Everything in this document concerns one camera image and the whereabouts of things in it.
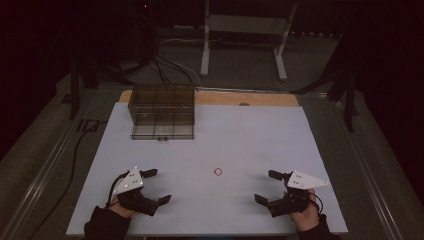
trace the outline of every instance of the human hand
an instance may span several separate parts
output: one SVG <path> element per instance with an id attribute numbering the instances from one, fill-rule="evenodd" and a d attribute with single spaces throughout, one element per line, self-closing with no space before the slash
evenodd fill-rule
<path id="1" fill-rule="evenodd" d="M 117 214 L 121 215 L 124 218 L 130 218 L 131 215 L 135 213 L 134 210 L 129 210 L 121 206 L 119 204 L 118 197 L 116 195 L 113 197 L 111 204 L 108 207 L 109 210 L 116 212 Z"/>
<path id="2" fill-rule="evenodd" d="M 314 189 L 308 189 L 309 198 L 315 203 L 315 191 Z M 299 232 L 304 232 L 312 229 L 319 224 L 318 208 L 317 205 L 309 203 L 308 207 L 303 212 L 294 212 L 289 214 L 291 220 L 296 225 L 296 229 Z"/>

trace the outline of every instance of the dark background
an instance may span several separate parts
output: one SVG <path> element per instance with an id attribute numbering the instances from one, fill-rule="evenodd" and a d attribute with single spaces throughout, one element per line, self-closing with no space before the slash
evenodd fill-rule
<path id="1" fill-rule="evenodd" d="M 211 11 L 217 13 L 233 13 L 237 9 L 241 15 L 275 17 L 278 13 L 262 9 L 272 9 L 267 6 L 280 1 L 261 1 L 258 7 L 257 1 L 246 0 L 237 8 L 237 1 L 212 2 Z M 370 110 L 423 202 L 424 192 L 420 190 L 424 182 L 422 3 L 401 0 L 300 2 L 292 25 L 296 35 L 322 33 L 340 37 L 352 19 L 358 16 L 367 19 L 358 23 L 356 37 L 341 38 L 328 68 L 337 69 L 341 62 L 349 62 L 356 48 L 362 49 L 358 90 L 364 93 Z M 0 3 L 1 159 L 55 95 L 56 83 L 70 71 L 75 49 L 83 48 L 97 57 L 103 54 L 101 58 L 109 63 L 116 61 L 119 53 L 115 50 L 119 46 L 114 45 L 110 31 L 119 29 L 117 24 L 127 22 L 108 22 L 102 18 L 102 9 L 110 7 L 111 1 L 3 0 Z M 168 28 L 174 25 L 200 27 L 203 4 L 199 0 L 152 1 L 153 21 Z M 128 17 L 125 11 L 116 14 L 122 16 L 108 19 Z"/>

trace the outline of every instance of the small ring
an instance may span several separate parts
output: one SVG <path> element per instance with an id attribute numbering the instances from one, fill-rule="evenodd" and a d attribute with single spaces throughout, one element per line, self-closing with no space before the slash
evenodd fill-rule
<path id="1" fill-rule="evenodd" d="M 215 175 L 217 175 L 217 176 L 221 176 L 222 169 L 221 168 L 215 168 L 215 170 L 213 171 L 213 173 L 215 173 Z"/>

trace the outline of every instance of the power cord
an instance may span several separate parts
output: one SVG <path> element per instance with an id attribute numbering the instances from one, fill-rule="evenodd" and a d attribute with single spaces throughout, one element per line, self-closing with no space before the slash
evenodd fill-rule
<path id="1" fill-rule="evenodd" d="M 80 136 L 80 138 L 77 141 L 77 144 L 75 145 L 74 154 L 73 154 L 73 158 L 72 158 L 71 175 L 69 176 L 69 181 L 68 181 L 68 184 L 67 184 L 65 190 L 63 191 L 62 195 L 60 196 L 60 198 L 58 199 L 58 201 L 56 202 L 56 204 L 50 210 L 50 212 L 44 217 L 44 219 L 41 221 L 41 223 L 35 228 L 34 232 L 30 235 L 30 237 L 28 239 L 33 239 L 34 236 L 38 233 L 38 231 L 40 231 L 40 229 L 43 227 L 43 225 L 47 222 L 47 220 L 54 213 L 54 211 L 56 210 L 56 208 L 59 206 L 59 204 L 61 203 L 61 201 L 65 197 L 65 195 L 68 192 L 69 188 L 71 187 L 72 182 L 73 182 L 73 179 L 74 179 L 74 175 L 75 175 L 75 166 L 76 166 L 76 162 L 77 162 L 78 148 L 79 148 L 79 145 L 81 144 L 81 141 L 84 138 L 84 136 L 87 133 L 89 133 L 89 132 L 97 129 L 100 125 L 103 125 L 103 124 L 106 124 L 107 123 L 107 121 L 103 121 L 103 122 L 95 121 L 95 122 L 97 123 L 96 125 L 94 125 L 94 126 L 90 127 L 89 129 L 86 129 L 86 130 L 83 131 L 83 134 Z"/>

